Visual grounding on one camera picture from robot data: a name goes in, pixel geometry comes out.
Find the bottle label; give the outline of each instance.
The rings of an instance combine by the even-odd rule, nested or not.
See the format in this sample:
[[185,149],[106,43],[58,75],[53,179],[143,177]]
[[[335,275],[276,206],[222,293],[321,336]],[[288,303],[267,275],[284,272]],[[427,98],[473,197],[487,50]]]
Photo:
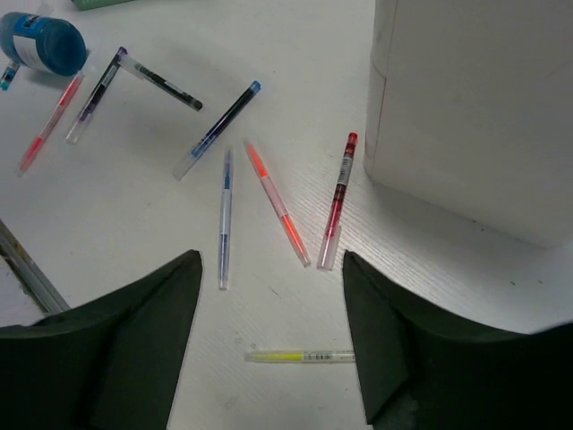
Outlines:
[[350,179],[350,171],[352,170],[352,157],[345,156],[342,159],[342,167],[340,168],[340,173],[338,174],[337,185],[348,185],[348,180]]
[[22,16],[14,26],[14,47],[21,60],[31,69],[41,72],[51,72],[39,57],[36,47],[36,36],[39,30],[49,20],[38,15]]
[[30,69],[39,70],[41,72],[52,72],[40,59],[35,39],[14,36],[14,47],[16,48],[18,56]]
[[303,353],[303,361],[304,362],[320,362],[320,361],[327,361],[327,362],[348,362],[352,363],[355,361],[355,354],[353,351],[340,351],[335,354],[331,352],[304,352]]

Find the yellow highlighter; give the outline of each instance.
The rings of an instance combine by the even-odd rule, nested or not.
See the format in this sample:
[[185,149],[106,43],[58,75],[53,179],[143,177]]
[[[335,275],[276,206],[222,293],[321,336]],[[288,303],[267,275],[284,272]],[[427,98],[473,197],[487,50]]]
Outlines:
[[355,352],[348,351],[252,351],[244,355],[252,363],[354,363]]

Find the white table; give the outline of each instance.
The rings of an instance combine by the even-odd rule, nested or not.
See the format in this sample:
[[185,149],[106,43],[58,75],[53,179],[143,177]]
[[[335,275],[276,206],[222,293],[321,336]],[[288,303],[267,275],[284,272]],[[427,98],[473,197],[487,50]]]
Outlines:
[[[0,13],[18,10],[4,0]],[[149,0],[80,13],[52,0],[92,55],[29,173],[14,170],[62,82],[22,70],[0,95],[0,218],[72,306],[184,250],[205,274],[170,429],[365,429],[352,365],[247,365],[251,348],[349,348],[340,276],[356,250],[407,288],[515,331],[573,318],[573,247],[541,250],[390,190],[359,151],[335,270],[303,269],[244,156],[253,138],[316,261],[349,131],[365,123],[370,0]],[[36,7],[30,1],[29,10]],[[120,72],[81,142],[64,135],[119,45],[206,107]],[[182,183],[171,169],[253,79],[263,91]],[[236,146],[230,290],[217,289],[225,146]]]
[[0,258],[0,327],[33,324],[43,316],[8,263]]

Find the marker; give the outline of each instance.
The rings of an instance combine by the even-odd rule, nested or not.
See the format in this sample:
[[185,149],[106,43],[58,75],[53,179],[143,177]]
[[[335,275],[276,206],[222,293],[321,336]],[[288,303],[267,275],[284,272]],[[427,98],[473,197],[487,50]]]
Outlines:
[[185,155],[181,161],[173,169],[173,176],[175,179],[180,181],[187,174],[190,168],[197,162],[198,159],[202,157],[205,151],[213,144],[215,139],[217,139],[221,133],[231,124],[239,112],[243,110],[245,106],[254,98],[254,96],[261,90],[261,84],[258,81],[254,81],[251,86],[239,97],[239,99],[233,104],[233,106],[225,112],[225,114],[211,127],[211,129],[205,134],[205,137],[201,139],[194,148]]
[[83,73],[78,72],[78,74],[76,74],[73,77],[73,79],[68,84],[67,88],[62,93],[62,96],[60,97],[59,101],[57,102],[56,108],[54,109],[54,112],[52,113],[52,116],[50,117],[49,121],[44,126],[44,129],[36,137],[36,139],[34,139],[32,144],[26,150],[26,153],[24,154],[24,156],[22,157],[22,159],[20,161],[20,166],[18,167],[18,172],[17,172],[18,176],[22,176],[24,174],[24,172],[26,170],[28,170],[28,168],[30,167],[30,164],[32,164],[32,161],[38,155],[39,150],[41,150],[42,146],[44,146],[44,143],[46,142],[47,138],[49,137],[49,135],[54,130],[54,127],[56,127],[56,124],[58,123],[58,121],[60,120],[62,115],[64,114],[64,111],[70,105],[70,102],[72,101],[73,96],[75,95],[75,93],[80,88],[81,81],[83,81]]
[[288,240],[290,240],[290,243],[295,249],[296,255],[300,259],[303,266],[307,267],[311,264],[311,260],[308,258],[308,254],[304,248],[303,240],[300,238],[300,236],[298,236],[295,224],[293,224],[293,221],[290,219],[285,204],[282,202],[282,200],[280,200],[277,188],[270,180],[269,173],[262,163],[261,157],[259,157],[257,150],[254,149],[254,146],[252,146],[251,143],[245,142],[244,148],[247,151],[247,155],[249,156],[249,160],[251,161],[252,166],[254,167],[254,171],[257,173],[257,176],[261,180],[262,187],[267,193],[272,207],[277,213],[278,219],[280,219],[280,223],[282,224],[283,229],[288,236]]
[[350,133],[346,141],[344,149],[344,157],[342,158],[342,166],[338,174],[337,187],[334,191],[332,198],[332,205],[330,206],[329,221],[324,231],[324,238],[322,239],[321,253],[319,254],[319,261],[316,264],[317,269],[323,271],[331,271],[334,266],[334,260],[337,255],[338,241],[340,240],[340,214],[342,213],[342,206],[344,204],[344,197],[348,187],[348,180],[350,179],[350,172],[352,171],[352,163],[354,161],[356,142],[358,141],[358,134]]
[[354,363],[354,351],[253,351],[244,355],[252,363],[340,364]]
[[189,108],[193,108],[197,111],[203,109],[203,104],[199,100],[190,96],[185,91],[179,89],[173,83],[167,81],[158,74],[153,73],[150,69],[145,67],[143,64],[138,63],[130,56],[122,56],[119,60],[119,64],[133,76],[151,82],[153,85],[175,97]]
[[231,246],[231,204],[233,201],[233,150],[225,152],[223,165],[223,195],[221,196],[221,217],[218,242],[218,287],[227,289],[229,276],[229,255]]
[[120,47],[114,55],[114,58],[111,60],[111,63],[107,66],[104,74],[99,79],[96,88],[93,89],[93,92],[88,97],[88,101],[86,101],[86,104],[81,108],[80,114],[76,118],[70,132],[65,138],[68,143],[77,143],[80,140],[80,137],[88,127],[99,102],[102,97],[104,97],[104,94],[106,94],[109,84],[114,80],[115,75],[119,70],[119,60],[125,55],[127,55],[127,49]]
[[[50,6],[49,4],[42,3],[39,6],[38,10],[36,11],[36,15],[50,16],[53,11],[54,8],[52,6]],[[10,84],[16,77],[16,74],[18,73],[19,69],[20,65],[18,63],[16,63],[15,61],[10,62],[10,64],[6,67],[6,70],[4,70],[4,73],[2,73],[2,77],[0,78],[0,88],[2,90],[6,91],[8,90],[8,88],[10,88]]]

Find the blue bottle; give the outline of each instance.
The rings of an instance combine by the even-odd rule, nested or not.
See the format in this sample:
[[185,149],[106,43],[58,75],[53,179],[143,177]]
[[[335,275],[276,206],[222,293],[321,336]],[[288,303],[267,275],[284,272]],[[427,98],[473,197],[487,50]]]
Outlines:
[[62,76],[78,73],[88,57],[83,37],[70,22],[29,13],[0,18],[0,47],[16,63]]

